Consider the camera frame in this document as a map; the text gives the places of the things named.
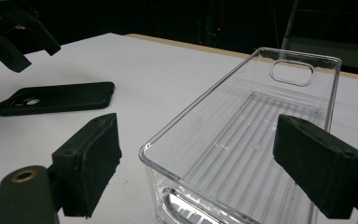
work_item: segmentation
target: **white table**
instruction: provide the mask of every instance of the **white table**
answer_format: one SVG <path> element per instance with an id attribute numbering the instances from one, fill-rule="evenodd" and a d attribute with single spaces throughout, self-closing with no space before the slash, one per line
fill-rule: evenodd
<path id="1" fill-rule="evenodd" d="M 170 46 L 121 35 L 101 35 L 26 56 L 33 65 L 20 74 L 0 63 L 0 102 L 23 87 L 112 81 L 106 109 L 0 117 L 0 181 L 28 165 L 51 165 L 51 153 L 90 119 L 117 113 L 123 153 L 91 219 L 64 217 L 61 223 L 155 223 L 142 144 L 242 61 L 238 57 Z M 341 77 L 331 133 L 358 148 L 358 78 Z M 352 221 L 336 223 L 354 223 Z M 318 223 L 334 223 L 319 215 Z"/>

